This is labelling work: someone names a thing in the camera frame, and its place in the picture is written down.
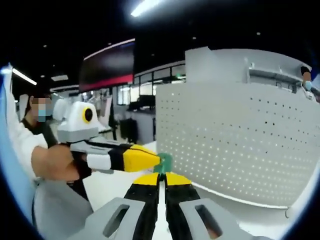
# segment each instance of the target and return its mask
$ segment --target ceiling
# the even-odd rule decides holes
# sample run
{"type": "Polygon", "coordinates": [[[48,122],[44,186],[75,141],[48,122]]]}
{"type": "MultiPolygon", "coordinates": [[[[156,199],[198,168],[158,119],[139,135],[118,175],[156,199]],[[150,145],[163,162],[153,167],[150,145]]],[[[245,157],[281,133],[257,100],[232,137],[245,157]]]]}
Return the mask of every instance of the ceiling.
{"type": "MultiPolygon", "coordinates": [[[[166,0],[140,17],[140,0],[65,1],[10,6],[1,46],[4,61],[49,88],[78,84],[83,58],[108,44],[136,38],[135,73],[184,59],[187,49],[249,48],[285,54],[315,65],[316,14],[284,0],[166,0]],[[68,80],[51,77],[67,75],[68,80]]],[[[32,84],[14,75],[13,93],[32,84]]]]}

